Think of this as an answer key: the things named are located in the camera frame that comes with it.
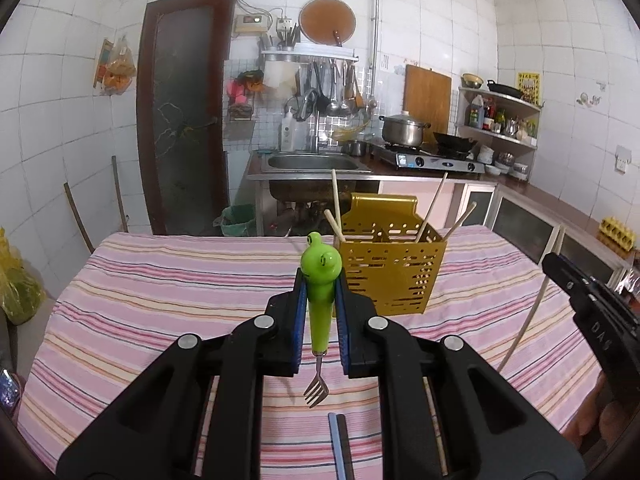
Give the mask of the person's right hand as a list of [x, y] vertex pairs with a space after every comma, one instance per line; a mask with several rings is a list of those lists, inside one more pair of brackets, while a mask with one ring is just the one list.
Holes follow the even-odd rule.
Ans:
[[603, 403], [605, 393], [612, 393], [610, 382], [600, 372], [596, 385], [580, 404], [576, 414], [562, 431], [563, 437], [570, 441], [579, 452], [585, 453], [593, 447], [589, 435], [597, 429], [607, 448], [612, 448], [627, 430], [631, 415], [639, 407], [639, 389], [631, 388], [623, 399], [613, 396], [607, 404]]

